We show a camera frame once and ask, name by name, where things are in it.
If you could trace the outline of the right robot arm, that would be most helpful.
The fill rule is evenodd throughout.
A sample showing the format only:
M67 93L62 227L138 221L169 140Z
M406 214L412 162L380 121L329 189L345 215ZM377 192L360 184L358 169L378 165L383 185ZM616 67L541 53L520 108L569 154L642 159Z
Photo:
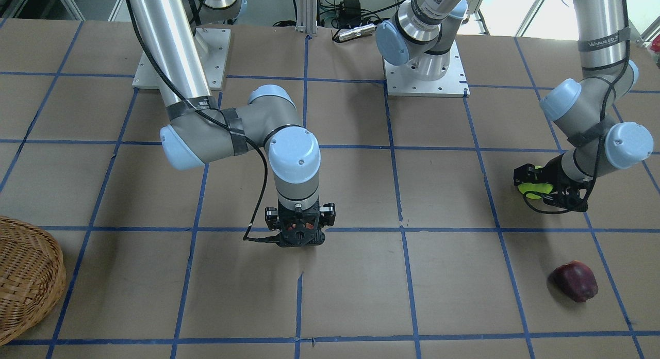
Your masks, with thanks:
M179 170L255 151L273 173L278 206L266 208L277 235L259 243L318 246L333 226L336 207L320 205L321 152L288 93L279 86L255 89L247 105L221 109L211 94L182 0L125 0L134 32L159 89L169 124L160 129L163 151Z

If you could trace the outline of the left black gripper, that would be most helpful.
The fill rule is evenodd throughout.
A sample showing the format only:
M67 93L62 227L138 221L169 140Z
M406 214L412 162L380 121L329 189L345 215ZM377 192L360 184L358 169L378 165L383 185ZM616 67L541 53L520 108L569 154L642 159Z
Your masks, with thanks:
M540 178L551 183L554 188L578 188L579 190L587 189L588 184L583 182L574 181L564 172L562 161L566 154L559 155L551 159L542 169ZM519 187L523 184L538 184L538 168L534 164L524 164L514 169L513 172L513 185ZM564 192L542 193L542 200L547 205L566 205L567 199Z

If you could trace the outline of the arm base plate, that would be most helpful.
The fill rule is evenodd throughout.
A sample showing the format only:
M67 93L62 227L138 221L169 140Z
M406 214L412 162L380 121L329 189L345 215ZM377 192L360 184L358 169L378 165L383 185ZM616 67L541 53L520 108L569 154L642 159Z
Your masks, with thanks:
M194 36L196 51L200 57L208 86L211 91L221 91L224 86L231 30L228 28L198 28ZM138 89L159 89L160 77L156 74L146 54L142 53L137 66L133 86Z
M387 91L393 96L464 97L470 94L456 42L448 53L422 53L402 66L383 60Z

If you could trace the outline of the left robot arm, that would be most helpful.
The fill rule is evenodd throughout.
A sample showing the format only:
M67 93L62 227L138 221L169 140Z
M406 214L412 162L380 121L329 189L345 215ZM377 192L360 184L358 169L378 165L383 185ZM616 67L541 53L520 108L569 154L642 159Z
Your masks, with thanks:
M647 159L654 146L644 126L617 122L607 110L639 79L630 59L626 0L573 0L583 78L567 79L539 105L545 117L566 135L572 150L545 166L525 164L514 170L513 185L526 204L542 201L555 214L588 208L596 179ZM376 30L378 50L393 66L419 61L448 62L467 0L405 0Z

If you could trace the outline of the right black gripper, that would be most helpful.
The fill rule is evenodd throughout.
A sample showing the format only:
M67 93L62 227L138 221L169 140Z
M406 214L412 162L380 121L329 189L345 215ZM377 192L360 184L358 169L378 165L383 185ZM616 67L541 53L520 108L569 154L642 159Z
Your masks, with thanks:
M336 219L335 203L315 204L303 211L288 209L280 202L266 208L265 221L271 231L280 230L279 241L323 241L322 228L332 227Z

